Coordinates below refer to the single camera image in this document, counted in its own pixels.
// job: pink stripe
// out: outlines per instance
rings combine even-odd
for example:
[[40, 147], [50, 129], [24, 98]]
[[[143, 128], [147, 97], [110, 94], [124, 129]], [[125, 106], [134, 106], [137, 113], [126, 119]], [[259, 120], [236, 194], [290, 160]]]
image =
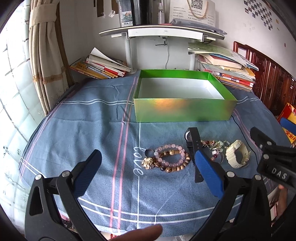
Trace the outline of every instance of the pink stripe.
[[62, 102], [59, 103], [59, 106], [57, 106], [57, 107], [55, 108], [55, 110], [54, 110], [53, 112], [51, 112], [51, 115], [45, 120], [44, 125], [41, 127], [41, 130], [39, 131], [39, 133], [38, 133], [36, 139], [34, 140], [34, 142], [33, 142], [33, 144], [32, 144], [32, 147], [31, 147], [31, 149], [30, 149], [30, 151], [29, 151], [29, 153], [28, 153], [27, 158], [26, 158], [26, 159], [23, 159], [23, 160], [24, 160], [24, 163], [23, 163], [22, 170], [21, 170], [21, 173], [20, 173], [20, 179], [22, 179], [22, 176], [24, 175], [25, 168], [26, 168], [26, 166], [27, 166], [27, 163], [28, 163], [28, 161], [29, 161], [29, 158], [30, 158], [30, 156], [31, 156], [31, 154], [32, 154], [32, 151], [33, 151], [33, 148], [34, 148], [36, 142], [38, 141], [38, 139], [39, 139], [41, 133], [43, 132], [43, 130], [44, 130], [45, 126], [47, 125], [47, 123], [49, 122], [49, 120], [53, 117], [53, 115], [55, 114], [55, 112], [57, 112], [57, 110], [59, 109], [59, 107], [60, 107], [61, 105], [62, 105]]
[[234, 109], [234, 113], [235, 113], [235, 115], [237, 116], [237, 119], [238, 119], [239, 122], [241, 123], [242, 127], [244, 128], [244, 131], [245, 131], [246, 134], [248, 135], [249, 139], [250, 139], [251, 142], [254, 144], [254, 146], [257, 148], [258, 154], [259, 154], [259, 155], [262, 154], [261, 150], [257, 147], [257, 145], [255, 144], [255, 142], [252, 140], [252, 138], [251, 138], [251, 136], [250, 136], [250, 132], [246, 131], [247, 128], [246, 128], [246, 126], [243, 124], [243, 122], [242, 122], [242, 120], [241, 120], [241, 117], [240, 117], [238, 111]]
[[242, 119], [238, 113], [238, 111], [236, 109], [234, 109], [233, 111], [235, 113], [235, 115], [237, 116], [237, 119], [239, 120], [242, 128], [244, 129], [245, 133], [247, 134], [249, 140], [253, 143], [253, 145], [256, 147], [257, 151], [258, 151], [258, 154], [260, 155], [260, 151], [259, 151], [259, 148], [257, 147], [257, 145], [255, 144], [255, 142], [252, 140], [251, 136], [250, 136], [250, 132], [248, 131], [248, 129], [246, 128], [246, 126], [244, 125], [244, 123], [242, 122]]
[[124, 119], [126, 117], [126, 110], [128, 108], [128, 101], [131, 96], [132, 89], [135, 85], [136, 77], [133, 80], [133, 85], [130, 89], [130, 92], [128, 94], [128, 99], [126, 103], [126, 107], [124, 109], [122, 121], [121, 121], [121, 131], [120, 131], [120, 136], [119, 136], [119, 142], [118, 142], [118, 148], [117, 148], [117, 154], [116, 154], [116, 161], [115, 161], [115, 166], [114, 166], [114, 171], [113, 171], [113, 177], [112, 177], [112, 198], [111, 198], [111, 210], [110, 210], [110, 222], [109, 222], [109, 227], [112, 228], [113, 225], [113, 211], [114, 211], [114, 196], [115, 196], [115, 177], [116, 177], [116, 172], [117, 172], [117, 166], [118, 166], [118, 161], [119, 161], [119, 154], [120, 154], [120, 145], [121, 145], [121, 140], [122, 140], [122, 134], [123, 134], [123, 126], [124, 126]]
[[133, 105], [131, 105], [129, 113], [128, 113], [128, 121], [126, 125], [126, 138], [124, 141], [124, 149], [123, 149], [123, 161], [121, 164], [121, 173], [120, 173], [120, 181], [119, 181], [119, 204], [118, 204], [118, 221], [117, 221], [117, 229], [120, 229], [120, 222], [121, 222], [121, 199], [122, 199], [122, 180], [123, 180], [123, 173], [124, 173], [124, 166], [126, 163], [126, 146], [128, 142], [128, 127], [129, 127], [129, 121], [131, 117], [131, 110], [133, 108]]

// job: bottle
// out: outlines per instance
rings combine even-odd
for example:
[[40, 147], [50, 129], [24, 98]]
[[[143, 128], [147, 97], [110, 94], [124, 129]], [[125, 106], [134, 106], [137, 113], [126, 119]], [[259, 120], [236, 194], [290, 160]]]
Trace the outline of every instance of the bottle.
[[163, 10], [163, 4], [162, 2], [158, 5], [158, 24], [164, 24], [165, 23], [165, 13]]

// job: open cardboard box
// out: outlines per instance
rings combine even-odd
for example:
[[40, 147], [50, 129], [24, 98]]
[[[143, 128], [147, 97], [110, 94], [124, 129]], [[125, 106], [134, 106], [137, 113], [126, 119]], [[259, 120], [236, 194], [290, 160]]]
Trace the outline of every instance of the open cardboard box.
[[134, 97], [137, 122], [229, 120], [236, 98], [208, 72], [142, 70]]

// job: bed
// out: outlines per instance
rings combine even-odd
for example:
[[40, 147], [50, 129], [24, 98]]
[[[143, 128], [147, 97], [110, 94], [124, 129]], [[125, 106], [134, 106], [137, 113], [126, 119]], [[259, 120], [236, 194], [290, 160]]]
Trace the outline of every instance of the bed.
[[[290, 146], [281, 126], [252, 92], [229, 88], [238, 100], [228, 121], [137, 123], [133, 94], [139, 73], [112, 80], [88, 79], [77, 85], [44, 119], [29, 141], [20, 163], [20, 178], [31, 185], [36, 174], [58, 176], [84, 161], [94, 149], [103, 161], [79, 202], [95, 226], [104, 232], [122, 234], [160, 223], [163, 237], [196, 232], [218, 199], [205, 182], [194, 183], [192, 162], [182, 171], [165, 173], [141, 166], [146, 149], [164, 144], [186, 146], [184, 132], [197, 127], [202, 139], [242, 140], [252, 148], [249, 164], [233, 169], [240, 177], [256, 174], [261, 151], [250, 138], [256, 126], [278, 145]], [[276, 187], [264, 178], [267, 192]], [[229, 219], [235, 217], [238, 196]], [[66, 215], [56, 198], [61, 214]]]

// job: stack of books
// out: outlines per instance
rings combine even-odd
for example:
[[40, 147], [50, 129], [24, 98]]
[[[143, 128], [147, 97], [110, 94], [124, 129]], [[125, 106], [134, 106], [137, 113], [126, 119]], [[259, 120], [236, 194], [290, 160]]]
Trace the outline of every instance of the stack of books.
[[131, 68], [121, 60], [109, 58], [94, 48], [90, 55], [81, 58], [70, 65], [70, 68], [96, 79], [111, 79], [123, 77]]
[[197, 54], [198, 70], [210, 72], [224, 85], [252, 91], [256, 80], [252, 69], [259, 69], [243, 56], [219, 46], [202, 43], [190, 43], [188, 50]]

